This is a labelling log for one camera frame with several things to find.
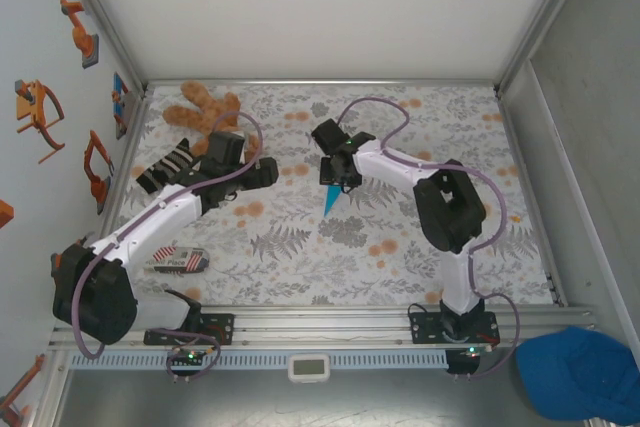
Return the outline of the blue orange wall sticker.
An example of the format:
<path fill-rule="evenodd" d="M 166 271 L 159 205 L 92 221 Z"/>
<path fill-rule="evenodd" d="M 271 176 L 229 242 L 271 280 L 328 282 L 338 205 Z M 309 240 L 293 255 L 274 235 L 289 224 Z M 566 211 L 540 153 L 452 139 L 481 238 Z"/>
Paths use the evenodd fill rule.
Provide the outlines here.
<path fill-rule="evenodd" d="M 111 97 L 113 104 L 113 117 L 116 125 L 116 139 L 119 140 L 127 133 L 133 112 L 135 96 L 129 91 L 127 85 L 117 72 L 113 75 Z"/>

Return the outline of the brown teddy bear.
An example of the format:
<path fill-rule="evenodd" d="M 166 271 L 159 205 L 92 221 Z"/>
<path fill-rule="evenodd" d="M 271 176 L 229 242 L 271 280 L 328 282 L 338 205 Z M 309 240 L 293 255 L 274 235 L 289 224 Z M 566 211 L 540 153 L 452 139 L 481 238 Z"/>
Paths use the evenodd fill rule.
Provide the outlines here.
<path fill-rule="evenodd" d="M 168 125 L 201 134 L 201 138 L 190 147 L 194 157 L 207 152 L 209 135 L 214 130 L 239 131 L 236 112 L 240 111 L 241 102 L 234 93 L 227 92 L 222 99 L 216 99 L 204 84 L 195 80 L 183 82 L 180 89 L 196 109 L 174 104 L 164 110 L 162 117 Z"/>

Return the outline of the white digital timer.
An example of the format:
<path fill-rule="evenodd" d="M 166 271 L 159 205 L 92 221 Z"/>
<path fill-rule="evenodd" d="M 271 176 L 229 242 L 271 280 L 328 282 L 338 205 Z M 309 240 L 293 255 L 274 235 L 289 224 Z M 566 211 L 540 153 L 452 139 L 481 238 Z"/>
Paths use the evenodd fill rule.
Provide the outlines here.
<path fill-rule="evenodd" d="M 324 383 L 330 378 L 330 358 L 324 353 L 298 353 L 288 358 L 288 378 L 296 384 Z"/>

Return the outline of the aluminium back rail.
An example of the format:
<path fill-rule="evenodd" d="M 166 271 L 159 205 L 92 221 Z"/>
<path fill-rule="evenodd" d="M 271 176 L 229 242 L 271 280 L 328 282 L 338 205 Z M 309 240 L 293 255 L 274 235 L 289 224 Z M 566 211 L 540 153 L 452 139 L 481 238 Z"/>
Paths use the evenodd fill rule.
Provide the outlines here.
<path fill-rule="evenodd" d="M 235 79 L 235 78 L 203 78 L 198 82 L 208 87 L 222 85 L 382 85 L 382 86 L 425 86 L 425 87 L 491 87 L 495 83 L 486 79 L 454 79 L 454 78 L 411 78 L 411 79 Z"/>

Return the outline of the american flag patterned sock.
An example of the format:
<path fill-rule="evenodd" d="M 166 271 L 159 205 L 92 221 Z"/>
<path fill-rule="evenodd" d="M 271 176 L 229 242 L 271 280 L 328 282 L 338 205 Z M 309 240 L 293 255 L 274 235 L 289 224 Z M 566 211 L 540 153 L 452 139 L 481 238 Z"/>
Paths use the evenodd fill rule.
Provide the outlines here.
<path fill-rule="evenodd" d="M 204 272 L 210 263 L 209 253 L 202 248 L 160 247 L 144 264 L 147 270 L 164 274 L 197 274 Z"/>

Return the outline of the floral fern print tablecloth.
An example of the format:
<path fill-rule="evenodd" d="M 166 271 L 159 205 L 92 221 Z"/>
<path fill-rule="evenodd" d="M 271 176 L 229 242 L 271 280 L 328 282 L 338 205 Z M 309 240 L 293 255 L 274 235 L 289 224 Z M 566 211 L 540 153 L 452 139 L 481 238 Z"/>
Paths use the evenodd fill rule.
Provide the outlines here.
<path fill-rule="evenodd" d="M 474 257 L 477 287 L 495 301 L 554 302 L 491 87 L 237 85 L 234 92 L 249 113 L 246 126 L 262 131 L 279 180 L 239 194 L 172 239 L 209 253 L 204 272 L 142 265 L 139 292 L 173 289 L 209 305 L 437 303 L 439 254 L 422 234 L 411 193 L 369 178 L 324 216 L 321 152 L 311 133 L 332 118 L 426 162 L 455 159 L 479 170 L 489 246 Z"/>

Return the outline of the orange gripper wall sticker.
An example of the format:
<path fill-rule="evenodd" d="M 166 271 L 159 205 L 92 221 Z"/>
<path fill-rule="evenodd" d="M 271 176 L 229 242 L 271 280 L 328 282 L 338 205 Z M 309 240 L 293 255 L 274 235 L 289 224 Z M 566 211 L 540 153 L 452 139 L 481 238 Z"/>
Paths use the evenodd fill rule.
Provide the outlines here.
<path fill-rule="evenodd" d="M 51 151 L 38 161 L 42 164 L 65 147 L 64 143 L 56 142 L 49 132 L 52 126 L 65 119 L 64 110 L 54 92 L 39 80 L 31 82 L 16 80 L 14 90 L 17 96 L 16 119 L 28 120 L 27 124 L 17 129 L 17 133 L 34 128 L 51 148 Z M 50 101 L 56 111 L 57 117 L 52 121 L 46 119 L 46 101 Z"/>

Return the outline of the aluminium side rail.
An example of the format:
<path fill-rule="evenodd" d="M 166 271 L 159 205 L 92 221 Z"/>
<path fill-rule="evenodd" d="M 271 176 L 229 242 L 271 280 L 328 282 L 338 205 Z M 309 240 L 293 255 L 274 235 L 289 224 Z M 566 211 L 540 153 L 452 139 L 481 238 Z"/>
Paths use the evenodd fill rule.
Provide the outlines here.
<path fill-rule="evenodd" d="M 141 137 L 147 107 L 148 102 L 146 100 L 146 92 L 142 91 L 136 99 L 135 109 L 132 113 L 128 133 L 125 135 L 125 150 L 116 172 L 115 182 L 112 184 L 101 227 L 97 234 L 98 239 L 107 236 L 117 227 L 117 219 L 120 208 L 124 202 L 124 196 L 130 177 L 130 169 L 133 165 L 135 152 Z"/>
<path fill-rule="evenodd" d="M 529 217 L 531 219 L 533 233 L 538 245 L 538 251 L 540 252 L 542 266 L 547 278 L 548 290 L 550 291 L 554 300 L 554 304 L 556 306 L 568 307 L 569 304 L 567 302 L 564 288 L 559 277 L 559 272 L 555 263 L 553 251 L 549 243 L 549 237 L 547 235 L 536 195 L 534 193 L 534 189 L 528 175 L 526 162 L 520 148 L 513 122 L 510 118 L 507 108 L 505 107 L 498 93 L 495 93 L 495 97 L 500 113 L 503 116 L 506 136 L 509 142 L 509 146 L 512 150 L 515 165 L 518 170 L 519 183 L 521 185 Z"/>

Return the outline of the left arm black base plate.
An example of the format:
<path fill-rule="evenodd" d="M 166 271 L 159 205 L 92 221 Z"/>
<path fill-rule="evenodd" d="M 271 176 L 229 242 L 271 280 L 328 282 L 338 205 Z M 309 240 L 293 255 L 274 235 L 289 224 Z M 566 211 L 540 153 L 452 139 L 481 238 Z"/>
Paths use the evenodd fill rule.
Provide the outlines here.
<path fill-rule="evenodd" d="M 202 314 L 197 332 L 213 337 L 221 346 L 230 345 L 233 341 L 235 316 L 230 313 Z M 209 345 L 206 339 L 193 339 L 185 336 L 170 336 L 147 330 L 143 344 L 146 346 L 177 346 L 192 342 L 195 345 Z"/>

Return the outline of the cyan blue cloth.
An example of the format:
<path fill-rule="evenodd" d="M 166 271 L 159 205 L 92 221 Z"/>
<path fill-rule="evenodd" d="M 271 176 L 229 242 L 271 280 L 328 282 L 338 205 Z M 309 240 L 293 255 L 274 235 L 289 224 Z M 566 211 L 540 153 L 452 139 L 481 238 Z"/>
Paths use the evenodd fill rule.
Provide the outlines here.
<path fill-rule="evenodd" d="M 338 201 L 340 196 L 343 194 L 342 192 L 335 190 L 334 186 L 335 185 L 330 185 L 327 187 L 327 194 L 326 194 L 325 207 L 324 207 L 325 217 L 329 215 L 331 209 L 333 208 L 335 203 Z"/>

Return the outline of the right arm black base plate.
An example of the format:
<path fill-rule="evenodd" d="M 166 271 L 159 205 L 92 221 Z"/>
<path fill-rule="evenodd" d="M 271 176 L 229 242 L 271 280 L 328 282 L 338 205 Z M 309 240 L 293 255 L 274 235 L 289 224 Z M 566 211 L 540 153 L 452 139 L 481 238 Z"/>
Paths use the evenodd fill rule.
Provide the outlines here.
<path fill-rule="evenodd" d="M 440 312 L 412 312 L 408 316 L 412 342 L 416 345 L 478 344 L 497 345 L 500 333 L 493 312 L 482 313 L 462 334 L 451 334 L 445 328 Z"/>

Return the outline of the black white striped sock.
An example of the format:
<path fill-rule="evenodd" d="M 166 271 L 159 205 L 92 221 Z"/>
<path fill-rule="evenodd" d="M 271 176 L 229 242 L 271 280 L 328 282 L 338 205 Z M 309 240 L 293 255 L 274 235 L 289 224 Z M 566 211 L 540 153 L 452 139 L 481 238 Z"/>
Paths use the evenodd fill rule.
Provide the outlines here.
<path fill-rule="evenodd" d="M 168 154 L 138 175 L 136 182 L 146 193 L 155 193 L 192 161 L 189 140 L 183 138 Z"/>

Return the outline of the aluminium frame post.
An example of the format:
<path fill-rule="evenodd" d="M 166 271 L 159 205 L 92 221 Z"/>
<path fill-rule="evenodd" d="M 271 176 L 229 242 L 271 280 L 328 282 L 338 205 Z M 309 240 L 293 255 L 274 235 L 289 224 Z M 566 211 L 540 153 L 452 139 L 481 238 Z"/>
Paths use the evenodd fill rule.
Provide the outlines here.
<path fill-rule="evenodd" d="M 106 42 L 112 49 L 114 56 L 128 75 L 130 80 L 129 86 L 138 94 L 139 98 L 143 98 L 148 81 L 142 74 L 134 56 L 124 42 L 123 36 L 119 33 L 116 24 L 114 23 L 114 13 L 108 8 L 106 0 L 81 1 L 89 8 L 96 27 L 105 36 Z"/>
<path fill-rule="evenodd" d="M 540 42 L 567 0 L 542 0 L 534 12 L 534 16 L 525 29 L 514 53 L 509 58 L 501 75 L 494 83 L 494 92 L 500 99 L 514 82 L 518 72 L 535 53 Z"/>

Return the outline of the aluminium front rail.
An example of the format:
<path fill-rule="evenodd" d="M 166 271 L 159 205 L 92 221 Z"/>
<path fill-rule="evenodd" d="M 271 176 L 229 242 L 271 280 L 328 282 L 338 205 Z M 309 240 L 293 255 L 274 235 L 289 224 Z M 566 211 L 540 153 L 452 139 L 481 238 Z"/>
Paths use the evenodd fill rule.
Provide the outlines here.
<path fill-rule="evenodd" d="M 520 305 L 520 339 L 529 339 L 575 325 L 593 330 L 595 314 L 586 307 Z M 501 346 L 515 338 L 515 320 L 507 305 L 488 305 L 496 314 Z M 388 349 L 409 348 L 412 335 L 407 307 L 398 306 L 205 306 L 203 313 L 235 316 L 231 347 L 235 349 Z M 108 349 L 143 345 L 143 331 L 130 331 Z M 75 349 L 70 327 L 56 322 L 49 347 Z"/>

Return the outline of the blue cap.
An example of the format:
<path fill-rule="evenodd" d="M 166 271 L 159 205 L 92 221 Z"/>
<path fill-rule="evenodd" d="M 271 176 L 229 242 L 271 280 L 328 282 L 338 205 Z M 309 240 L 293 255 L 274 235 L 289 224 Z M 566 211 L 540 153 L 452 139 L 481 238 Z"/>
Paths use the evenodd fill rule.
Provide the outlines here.
<path fill-rule="evenodd" d="M 516 363 L 529 401 L 547 419 L 640 423 L 640 367 L 606 334 L 571 326 L 529 339 Z"/>

